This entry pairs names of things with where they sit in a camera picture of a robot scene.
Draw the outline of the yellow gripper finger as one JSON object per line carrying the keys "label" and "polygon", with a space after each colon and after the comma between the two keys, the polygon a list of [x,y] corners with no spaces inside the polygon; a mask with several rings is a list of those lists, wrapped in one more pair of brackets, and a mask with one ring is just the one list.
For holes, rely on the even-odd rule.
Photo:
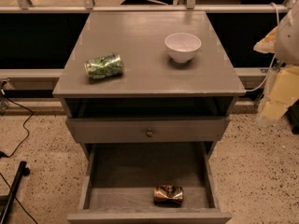
{"label": "yellow gripper finger", "polygon": [[298,100],[299,67],[287,66],[279,72],[271,72],[258,107],[258,124],[273,125]]}
{"label": "yellow gripper finger", "polygon": [[263,54],[274,53],[277,30],[277,27],[272,29],[263,39],[254,45],[253,49]]}

